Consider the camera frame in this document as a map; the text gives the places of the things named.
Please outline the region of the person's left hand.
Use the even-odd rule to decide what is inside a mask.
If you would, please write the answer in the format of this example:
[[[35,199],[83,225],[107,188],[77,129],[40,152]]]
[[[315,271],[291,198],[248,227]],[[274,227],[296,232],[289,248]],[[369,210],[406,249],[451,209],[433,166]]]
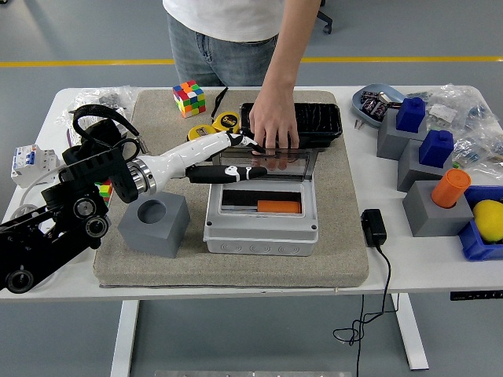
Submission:
[[[295,85],[264,83],[249,115],[251,132],[266,152],[299,147]]]

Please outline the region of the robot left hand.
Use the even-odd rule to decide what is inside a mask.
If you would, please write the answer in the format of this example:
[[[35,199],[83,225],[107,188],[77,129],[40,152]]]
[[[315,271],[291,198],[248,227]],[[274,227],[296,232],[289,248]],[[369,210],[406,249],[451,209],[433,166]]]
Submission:
[[[227,184],[266,176],[265,167],[201,164],[228,147],[249,145],[258,152],[265,152],[242,134],[218,132],[187,141],[160,156],[141,156],[140,160],[147,168],[144,172],[146,188],[151,193],[158,192],[175,178],[188,178],[195,184]]]

